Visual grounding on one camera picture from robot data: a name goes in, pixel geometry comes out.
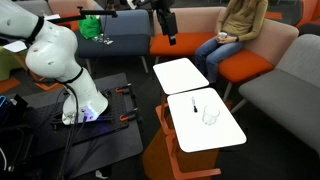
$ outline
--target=small white table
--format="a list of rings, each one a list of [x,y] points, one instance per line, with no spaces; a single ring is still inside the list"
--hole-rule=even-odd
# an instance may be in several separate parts
[[[194,112],[192,97],[198,112]],[[196,152],[243,144],[247,138],[217,92],[199,89],[168,97],[169,109],[181,149]],[[205,105],[217,106],[220,115],[212,125],[202,121]]]
[[[209,85],[209,81],[187,58],[157,64],[153,69],[167,95]]]

